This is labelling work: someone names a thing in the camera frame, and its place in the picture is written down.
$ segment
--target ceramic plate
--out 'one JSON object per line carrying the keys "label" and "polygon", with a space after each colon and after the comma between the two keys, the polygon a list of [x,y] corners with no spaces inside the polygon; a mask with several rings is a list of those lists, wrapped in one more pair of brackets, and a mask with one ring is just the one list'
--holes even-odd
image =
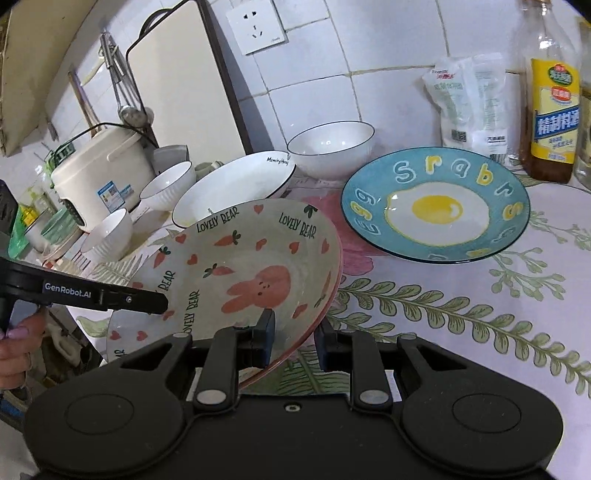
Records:
{"label": "ceramic plate", "polygon": [[130,286],[168,297],[163,315],[111,316],[107,360],[176,332],[212,338],[221,328],[256,324],[275,310],[274,365],[312,333],[340,279],[335,226],[315,207],[285,199],[243,203],[209,216],[163,245]]}
{"label": "ceramic plate", "polygon": [[188,228],[232,205],[280,197],[296,164],[289,153],[259,152],[234,160],[193,185],[173,210],[173,222]]}
{"label": "ceramic plate", "polygon": [[455,148],[424,147],[377,158],[343,190],[349,225],[372,245],[409,260],[462,263],[515,242],[530,199],[509,170]]}

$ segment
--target screw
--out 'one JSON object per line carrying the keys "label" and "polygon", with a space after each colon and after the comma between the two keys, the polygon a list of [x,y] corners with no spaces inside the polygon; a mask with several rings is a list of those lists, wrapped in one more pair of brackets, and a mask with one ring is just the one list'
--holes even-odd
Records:
{"label": "screw", "polygon": [[219,405],[227,395],[221,390],[203,390],[197,394],[197,401],[203,405]]}
{"label": "screw", "polygon": [[289,413],[296,413],[301,410],[301,406],[297,403],[289,403],[285,406],[285,411]]}
{"label": "screw", "polygon": [[388,394],[382,390],[365,390],[359,396],[359,399],[367,405],[383,405],[388,398]]}

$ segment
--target yellow label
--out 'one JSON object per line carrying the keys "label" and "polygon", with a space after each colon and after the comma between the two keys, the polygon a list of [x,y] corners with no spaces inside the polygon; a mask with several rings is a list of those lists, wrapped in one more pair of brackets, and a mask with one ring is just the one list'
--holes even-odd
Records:
{"label": "yellow label", "polygon": [[531,60],[534,74],[533,156],[574,163],[580,123],[579,72],[556,60]]}
{"label": "yellow label", "polygon": [[583,96],[581,97],[580,135],[583,136],[580,150],[581,160],[587,165],[591,165],[591,90],[585,87],[583,87]]}

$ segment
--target tablecloth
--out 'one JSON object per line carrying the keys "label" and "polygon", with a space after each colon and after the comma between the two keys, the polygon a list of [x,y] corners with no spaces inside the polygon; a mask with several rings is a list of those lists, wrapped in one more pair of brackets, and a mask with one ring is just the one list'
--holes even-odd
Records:
{"label": "tablecloth", "polygon": [[[343,276],[327,315],[334,327],[370,332],[386,342],[413,332],[541,391],[564,418],[563,440],[550,472],[558,479],[587,480],[591,194],[517,174],[531,198],[527,230],[506,251],[460,265],[421,264],[376,250],[347,226],[337,189],[304,181],[290,190],[289,198],[315,205],[340,232]],[[89,265],[79,274],[126,284],[176,231],[168,215],[149,212],[135,224],[129,255],[119,262]],[[97,350],[104,352],[111,313],[69,310]],[[281,395],[335,393],[348,391],[349,377],[321,372],[310,339],[250,388]]]}

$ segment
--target barcode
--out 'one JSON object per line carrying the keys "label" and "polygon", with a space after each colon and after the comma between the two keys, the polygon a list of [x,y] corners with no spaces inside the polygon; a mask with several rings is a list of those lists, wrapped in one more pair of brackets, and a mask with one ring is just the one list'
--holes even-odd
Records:
{"label": "barcode", "polygon": [[467,142],[468,138],[466,132],[452,130],[452,140],[455,140],[456,142]]}
{"label": "barcode", "polygon": [[503,153],[503,154],[492,154],[491,155],[491,160],[496,161],[497,163],[500,163],[501,165],[503,165],[505,163],[505,159],[507,158],[507,154]]}

